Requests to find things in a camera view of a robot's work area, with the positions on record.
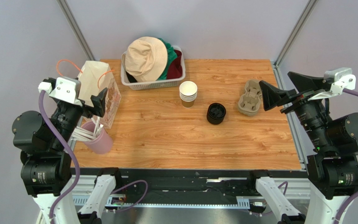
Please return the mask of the grey pulp cup carrier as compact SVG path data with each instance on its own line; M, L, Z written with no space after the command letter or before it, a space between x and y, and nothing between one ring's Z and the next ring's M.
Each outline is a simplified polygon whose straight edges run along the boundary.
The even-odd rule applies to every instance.
M238 111L247 116L255 116L262 104L262 91L259 80L250 79L244 86L244 94L237 103Z

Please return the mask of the white paper bag orange handles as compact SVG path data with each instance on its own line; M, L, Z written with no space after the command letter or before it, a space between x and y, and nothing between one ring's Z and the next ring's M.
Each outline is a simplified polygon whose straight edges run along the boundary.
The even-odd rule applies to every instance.
M79 68L72 61L67 59L65 61L79 71L77 75L81 82L79 99L85 101L86 105L93 105L91 96L97 96L104 89L107 90L104 106L105 114L100 118L100 122L106 129L111 129L122 96L109 64L100 61L86 61Z

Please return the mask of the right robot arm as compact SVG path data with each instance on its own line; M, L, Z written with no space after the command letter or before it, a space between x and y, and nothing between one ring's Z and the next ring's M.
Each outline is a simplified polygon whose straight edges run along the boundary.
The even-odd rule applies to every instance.
M314 146L307 157L310 203L307 214L297 210L265 170L255 176L255 190L265 199L279 224L340 224L358 197L358 112L332 119L329 99L342 93L358 96L351 68L328 70L323 77L290 71L293 90L260 81L263 107L294 112Z

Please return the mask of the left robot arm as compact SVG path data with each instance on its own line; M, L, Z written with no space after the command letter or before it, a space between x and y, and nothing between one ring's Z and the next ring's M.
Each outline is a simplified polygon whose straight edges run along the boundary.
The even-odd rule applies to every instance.
M42 91L39 111L24 112L13 122L13 144L21 151L21 178L48 224L100 224L107 200L121 181L118 168L100 169L86 204L76 209L72 190L80 168L68 141L83 114L104 113L106 94L104 89L91 97L95 109L57 100L57 109L49 118Z

